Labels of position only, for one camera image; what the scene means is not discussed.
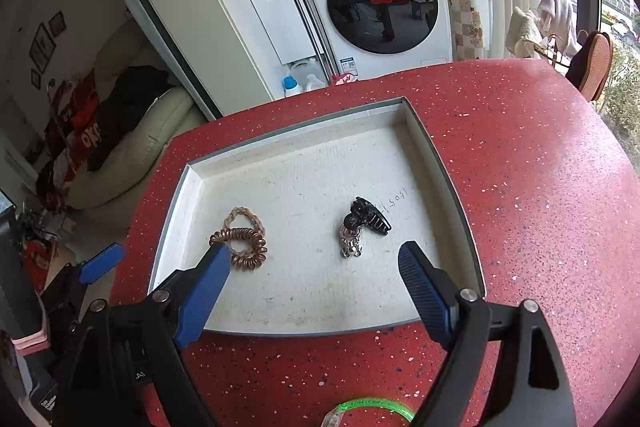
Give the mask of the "silver pink charm brooch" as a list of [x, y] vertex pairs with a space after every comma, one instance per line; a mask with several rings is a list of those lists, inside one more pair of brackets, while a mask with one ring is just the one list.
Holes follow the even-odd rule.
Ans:
[[345, 259], [360, 257], [362, 248], [360, 245], [361, 223], [355, 215], [349, 213], [338, 228], [337, 237], [341, 245], [341, 256]]

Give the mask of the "green translucent bangle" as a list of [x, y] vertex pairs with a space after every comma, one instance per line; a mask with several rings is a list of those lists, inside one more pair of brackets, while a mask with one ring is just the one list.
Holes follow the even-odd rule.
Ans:
[[321, 427], [338, 427], [341, 425], [346, 413], [358, 410], [381, 410], [394, 413], [409, 423], [411, 423], [416, 416], [416, 413], [414, 413], [410, 407], [400, 402], [383, 398], [365, 397], [337, 404], [336, 407], [326, 413], [326, 416], [322, 419]]

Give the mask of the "grey jewelry tray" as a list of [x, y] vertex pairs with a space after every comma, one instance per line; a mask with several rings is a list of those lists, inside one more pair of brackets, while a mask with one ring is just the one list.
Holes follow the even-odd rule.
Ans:
[[[337, 232], [357, 196], [392, 229], [380, 235], [362, 227], [361, 256], [345, 259]], [[487, 293], [454, 184], [405, 98], [342, 110], [188, 162], [151, 285], [193, 268], [236, 207], [262, 220], [267, 258], [256, 270], [230, 273], [207, 320], [210, 331], [329, 335], [412, 322], [418, 314], [397, 264], [408, 241], [458, 286]]]

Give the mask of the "cream sofa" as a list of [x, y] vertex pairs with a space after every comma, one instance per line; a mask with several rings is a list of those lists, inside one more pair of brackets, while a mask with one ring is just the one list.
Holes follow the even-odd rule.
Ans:
[[87, 162], [100, 142], [96, 112], [96, 118], [80, 141], [89, 156], [65, 190], [67, 208], [111, 228], [128, 227], [134, 208], [170, 141], [207, 121], [134, 20], [120, 26], [96, 54], [92, 73], [98, 109], [126, 68], [143, 65], [166, 70], [171, 88], [154, 101], [137, 127], [111, 151], [102, 167], [90, 172]]

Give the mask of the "black hair claw clip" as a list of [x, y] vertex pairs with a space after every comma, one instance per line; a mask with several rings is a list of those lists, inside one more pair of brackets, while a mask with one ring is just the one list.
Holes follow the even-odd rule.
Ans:
[[352, 232], [357, 232], [362, 227], [366, 227], [380, 235], [387, 235], [392, 229], [390, 222], [383, 216], [383, 213], [372, 202], [359, 196], [350, 205], [349, 213], [344, 218], [343, 225]]

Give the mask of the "black garment on sofa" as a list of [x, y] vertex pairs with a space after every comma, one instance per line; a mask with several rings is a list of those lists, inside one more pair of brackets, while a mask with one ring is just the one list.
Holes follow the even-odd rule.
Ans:
[[111, 94], [98, 109], [100, 142], [88, 159], [88, 171], [98, 171], [154, 101], [171, 88], [168, 76], [166, 70], [150, 65], [130, 66], [119, 75]]

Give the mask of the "blue cap detergent bottle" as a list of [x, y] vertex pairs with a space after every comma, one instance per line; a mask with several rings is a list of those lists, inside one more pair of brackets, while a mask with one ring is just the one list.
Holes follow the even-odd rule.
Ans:
[[291, 98], [291, 96], [298, 95], [304, 92], [302, 86], [293, 76], [286, 76], [282, 80], [282, 84], [285, 98]]

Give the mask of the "checkered hanging cloth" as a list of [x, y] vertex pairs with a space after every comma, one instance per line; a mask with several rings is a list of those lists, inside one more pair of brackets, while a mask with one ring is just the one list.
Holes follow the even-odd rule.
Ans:
[[448, 0], [448, 3], [454, 60], [484, 58], [484, 28], [477, 0]]

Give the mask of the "brown wooden chair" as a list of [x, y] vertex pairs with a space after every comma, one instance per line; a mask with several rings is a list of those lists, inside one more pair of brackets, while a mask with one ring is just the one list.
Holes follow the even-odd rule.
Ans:
[[598, 101], [613, 61], [613, 46], [606, 32], [593, 31], [570, 61], [565, 78], [587, 102]]

